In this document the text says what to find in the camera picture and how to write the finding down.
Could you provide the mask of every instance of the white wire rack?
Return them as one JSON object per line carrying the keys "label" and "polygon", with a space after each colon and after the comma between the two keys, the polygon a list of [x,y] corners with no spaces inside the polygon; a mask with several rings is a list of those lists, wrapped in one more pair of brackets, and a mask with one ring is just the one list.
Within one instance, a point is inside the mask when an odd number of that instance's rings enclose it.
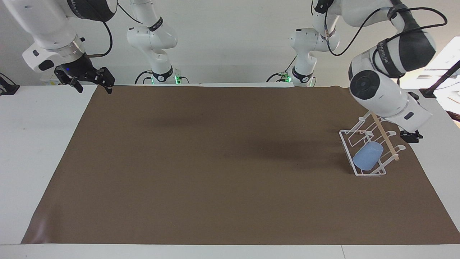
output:
{"label": "white wire rack", "polygon": [[[398,161],[398,153],[401,150],[406,149],[404,145],[398,145],[395,147],[393,146],[390,141],[390,137],[395,136],[396,132],[385,131],[381,124],[383,121],[385,120],[377,117],[372,112],[368,112],[366,115],[358,119],[358,123],[352,129],[339,131],[339,135],[342,140],[342,145],[345,149],[348,161],[350,162],[350,165],[353,168],[356,176],[370,177],[385,175],[385,167],[394,160]],[[357,168],[353,163],[353,158],[350,150],[357,149],[358,147],[361,149],[364,145],[371,141],[375,141],[380,143],[382,146],[386,146],[387,152],[382,154],[373,169],[370,171],[363,171]]]}

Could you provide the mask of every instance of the brown tablecloth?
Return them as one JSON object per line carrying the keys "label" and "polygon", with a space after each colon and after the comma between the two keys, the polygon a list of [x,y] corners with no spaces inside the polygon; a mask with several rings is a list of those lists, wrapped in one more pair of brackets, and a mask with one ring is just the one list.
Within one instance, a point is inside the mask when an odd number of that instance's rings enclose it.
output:
{"label": "brown tablecloth", "polygon": [[339,87],[98,88],[22,243],[460,243],[407,144],[354,176],[338,131],[365,113]]}

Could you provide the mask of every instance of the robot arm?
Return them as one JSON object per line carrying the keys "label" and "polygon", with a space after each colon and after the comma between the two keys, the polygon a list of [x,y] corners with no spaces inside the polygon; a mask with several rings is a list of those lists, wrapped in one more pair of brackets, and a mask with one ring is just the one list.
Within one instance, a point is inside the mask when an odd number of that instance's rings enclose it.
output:
{"label": "robot arm", "polygon": [[147,57],[154,83],[175,82],[174,68],[164,49],[177,45],[176,32],[155,13],[153,0],[131,0],[131,8],[143,26],[128,30],[129,44]]}
{"label": "robot arm", "polygon": [[116,0],[3,0],[6,7],[30,33],[34,44],[23,58],[35,72],[56,68],[54,73],[64,83],[83,87],[78,81],[104,86],[110,94],[115,79],[105,67],[95,69],[85,53],[81,39],[70,26],[67,17],[100,21],[109,20],[116,11]]}
{"label": "robot arm", "polygon": [[[396,36],[379,42],[351,62],[348,72],[350,92],[363,107],[409,133],[416,132],[431,114],[413,96],[402,91],[391,78],[399,78],[407,71],[426,66],[436,50],[431,36],[418,29],[419,25],[410,10],[400,0],[314,0],[313,6],[315,29],[306,30],[315,31],[318,41],[314,46],[306,44],[309,46],[307,51],[329,51],[327,45],[331,50],[337,47],[338,40],[334,37],[337,37],[335,22],[338,16],[342,16],[347,24],[354,27],[361,26],[371,13],[374,15],[364,26],[391,21],[397,29]],[[326,15],[327,26],[324,26]],[[304,71],[313,72],[315,63],[312,62]],[[296,64],[292,71],[301,73],[299,68],[302,66]]]}

